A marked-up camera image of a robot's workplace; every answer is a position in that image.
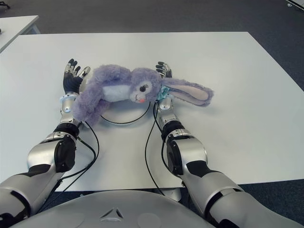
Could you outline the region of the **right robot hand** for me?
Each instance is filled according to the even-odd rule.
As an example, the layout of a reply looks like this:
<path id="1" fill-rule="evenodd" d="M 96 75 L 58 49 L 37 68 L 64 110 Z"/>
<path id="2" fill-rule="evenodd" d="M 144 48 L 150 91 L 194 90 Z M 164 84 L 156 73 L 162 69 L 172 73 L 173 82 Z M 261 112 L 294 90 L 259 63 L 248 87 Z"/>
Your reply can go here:
<path id="1" fill-rule="evenodd" d="M 159 61 L 155 67 L 162 77 L 172 78 L 172 70 L 167 63 Z"/>

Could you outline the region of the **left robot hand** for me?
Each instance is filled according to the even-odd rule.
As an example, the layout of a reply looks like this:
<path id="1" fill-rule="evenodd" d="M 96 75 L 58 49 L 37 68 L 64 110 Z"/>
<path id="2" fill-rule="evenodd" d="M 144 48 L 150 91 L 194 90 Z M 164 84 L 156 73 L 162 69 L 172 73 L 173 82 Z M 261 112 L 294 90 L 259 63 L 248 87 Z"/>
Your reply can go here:
<path id="1" fill-rule="evenodd" d="M 63 89 L 65 94 L 79 94 L 80 86 L 84 78 L 90 73 L 91 67 L 84 67 L 81 71 L 81 66 L 73 58 L 70 59 L 64 70 Z"/>

